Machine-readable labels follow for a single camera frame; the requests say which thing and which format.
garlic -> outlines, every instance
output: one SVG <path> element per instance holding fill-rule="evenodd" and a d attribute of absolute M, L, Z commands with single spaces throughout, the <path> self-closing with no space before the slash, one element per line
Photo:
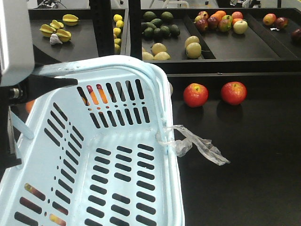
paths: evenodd
<path fill-rule="evenodd" d="M 57 34 L 52 34 L 50 36 L 50 40 L 49 40 L 51 45 L 55 45 L 55 44 L 62 44 L 63 42 L 61 40 L 59 40 Z"/>

red apple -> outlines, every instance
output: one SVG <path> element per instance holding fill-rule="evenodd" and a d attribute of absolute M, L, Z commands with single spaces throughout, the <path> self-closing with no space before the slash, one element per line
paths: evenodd
<path fill-rule="evenodd" d="M 247 90 L 243 83 L 232 81 L 226 83 L 221 89 L 223 101 L 230 105 L 238 105 L 246 98 Z"/>
<path fill-rule="evenodd" d="M 262 21 L 266 26 L 271 26 L 275 22 L 276 19 L 277 19 L 277 17 L 275 14 L 269 13 L 264 16 Z"/>
<path fill-rule="evenodd" d="M 201 19 L 195 23 L 199 32 L 205 32 L 208 30 L 208 23 L 205 19 Z"/>
<path fill-rule="evenodd" d="M 231 27 L 232 27 L 231 21 L 228 19 L 222 19 L 218 24 L 218 29 L 221 32 L 227 32 L 231 29 Z"/>
<path fill-rule="evenodd" d="M 90 85 L 87 85 L 87 90 L 88 90 L 88 92 L 89 92 L 89 93 L 93 92 L 93 88 L 92 88 L 92 86 L 90 86 Z"/>
<path fill-rule="evenodd" d="M 298 28 L 297 30 L 291 33 L 292 41 L 295 43 L 301 43 L 301 29 Z"/>
<path fill-rule="evenodd" d="M 285 17 L 279 17 L 275 20 L 274 24 L 277 29 L 284 29 L 288 25 L 288 19 Z"/>
<path fill-rule="evenodd" d="M 209 17 L 207 19 L 207 23 L 208 23 L 209 29 L 214 30 L 217 28 L 219 21 L 216 17 Z"/>
<path fill-rule="evenodd" d="M 205 86 L 197 83 L 192 83 L 187 86 L 183 92 L 184 102 L 189 107 L 203 106 L 208 99 L 208 90 Z"/>
<path fill-rule="evenodd" d="M 209 18 L 209 14 L 206 11 L 200 11 L 198 13 L 198 16 L 202 16 L 202 19 L 208 19 Z"/>
<path fill-rule="evenodd" d="M 243 19 L 244 15 L 241 12 L 236 11 L 236 12 L 232 13 L 232 17 L 233 17 L 233 19 L 236 19 L 236 18 Z"/>

tray divider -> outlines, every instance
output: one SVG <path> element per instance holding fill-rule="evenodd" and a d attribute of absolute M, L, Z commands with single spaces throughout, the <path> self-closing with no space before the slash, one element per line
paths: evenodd
<path fill-rule="evenodd" d="M 248 26 L 280 57 L 280 58 L 297 58 L 283 43 L 277 40 L 273 35 L 260 24 L 252 15 L 246 14 L 245 19 Z"/>
<path fill-rule="evenodd" d="M 202 47 L 202 56 L 205 59 L 216 59 L 211 49 L 208 47 L 207 43 L 204 41 L 202 35 L 198 32 L 197 28 L 195 27 L 194 23 L 191 21 L 190 17 L 186 14 L 183 18 L 183 21 L 189 31 L 189 33 L 192 35 L 195 35 L 198 37 L 199 42 Z"/>

apple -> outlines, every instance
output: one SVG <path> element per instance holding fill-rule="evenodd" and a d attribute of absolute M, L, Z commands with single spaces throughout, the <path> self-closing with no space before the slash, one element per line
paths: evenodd
<path fill-rule="evenodd" d="M 223 19 L 230 20 L 231 24 L 232 24 L 232 22 L 233 22 L 233 17 L 232 17 L 231 15 L 225 15 L 225 16 L 222 17 L 222 20 L 223 20 Z"/>
<path fill-rule="evenodd" d="M 197 21 L 195 25 L 200 32 L 205 32 L 208 30 L 208 22 L 205 19 Z"/>
<path fill-rule="evenodd" d="M 274 25 L 277 29 L 284 29 L 288 25 L 288 19 L 285 17 L 279 17 L 275 20 Z"/>
<path fill-rule="evenodd" d="M 247 95 L 246 87 L 239 81 L 228 82 L 221 89 L 223 101 L 230 105 L 239 105 Z"/>
<path fill-rule="evenodd" d="M 93 88 L 92 88 L 92 86 L 90 86 L 90 85 L 87 85 L 87 90 L 88 90 L 88 92 L 89 92 L 89 93 L 93 92 Z"/>
<path fill-rule="evenodd" d="M 198 16 L 202 16 L 202 19 L 208 19 L 209 18 L 209 14 L 206 11 L 200 11 L 198 13 Z"/>
<path fill-rule="evenodd" d="M 266 26 L 271 26 L 273 25 L 273 23 L 275 22 L 275 20 L 277 19 L 276 15 L 273 13 L 268 13 L 267 15 L 264 16 L 262 22 L 266 25 Z"/>
<path fill-rule="evenodd" d="M 295 43 L 301 43 L 301 28 L 298 28 L 297 30 L 293 31 L 291 33 L 292 41 Z"/>
<path fill-rule="evenodd" d="M 208 99 L 208 90 L 205 86 L 192 83 L 187 86 L 183 92 L 184 102 L 189 107 L 201 107 Z"/>
<path fill-rule="evenodd" d="M 227 32 L 231 29 L 231 27 L 232 27 L 231 21 L 228 19 L 222 19 L 218 24 L 218 29 L 221 32 Z"/>
<path fill-rule="evenodd" d="M 246 20 L 240 20 L 237 21 L 234 25 L 233 25 L 233 31 L 236 34 L 243 34 L 246 32 L 246 30 L 248 29 L 248 23 Z"/>
<path fill-rule="evenodd" d="M 235 18 L 235 19 L 233 19 L 232 25 L 234 25 L 237 21 L 240 21 L 240 20 L 242 20 L 242 19 L 241 18 Z"/>
<path fill-rule="evenodd" d="M 216 17 L 209 17 L 207 19 L 207 23 L 208 23 L 209 29 L 214 30 L 217 28 L 219 21 Z"/>
<path fill-rule="evenodd" d="M 243 19 L 244 18 L 244 15 L 239 11 L 232 13 L 231 16 L 233 17 L 233 19 L 237 19 L 237 18 Z"/>

lemon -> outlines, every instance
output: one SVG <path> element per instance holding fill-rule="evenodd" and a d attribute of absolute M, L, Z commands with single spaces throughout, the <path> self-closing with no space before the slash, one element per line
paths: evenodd
<path fill-rule="evenodd" d="M 151 52 L 153 53 L 153 55 L 156 55 L 159 52 L 167 52 L 167 48 L 162 43 L 157 42 L 152 45 Z"/>
<path fill-rule="evenodd" d="M 170 60 L 170 58 L 167 52 L 159 52 L 154 56 L 154 60 Z"/>
<path fill-rule="evenodd" d="M 122 20 L 118 20 L 116 22 L 116 27 L 123 28 L 124 22 Z"/>
<path fill-rule="evenodd" d="M 202 47 L 199 43 L 190 43 L 186 48 L 186 55 L 190 59 L 198 59 L 202 54 Z"/>
<path fill-rule="evenodd" d="M 121 46 L 121 39 L 114 39 L 114 43 Z"/>
<path fill-rule="evenodd" d="M 142 53 L 142 60 L 153 60 L 154 56 L 150 54 L 149 52 L 143 52 Z"/>
<path fill-rule="evenodd" d="M 115 54 L 115 55 L 120 54 L 120 50 L 121 50 L 120 45 L 115 44 L 114 54 Z"/>
<path fill-rule="evenodd" d="M 119 21 L 119 20 L 122 20 L 122 16 L 119 15 L 119 14 L 115 14 L 114 17 L 113 17 L 113 20 L 114 20 L 114 22 L 117 22 L 117 21 Z"/>
<path fill-rule="evenodd" d="M 119 27 L 114 27 L 113 32 L 117 38 L 120 37 L 121 29 Z"/>
<path fill-rule="evenodd" d="M 194 42 L 197 42 L 199 43 L 199 39 L 197 36 L 193 35 L 193 36 L 190 36 L 188 39 L 186 39 L 185 41 L 185 48 L 187 48 L 187 46 L 190 44 L 190 43 L 194 43 Z"/>

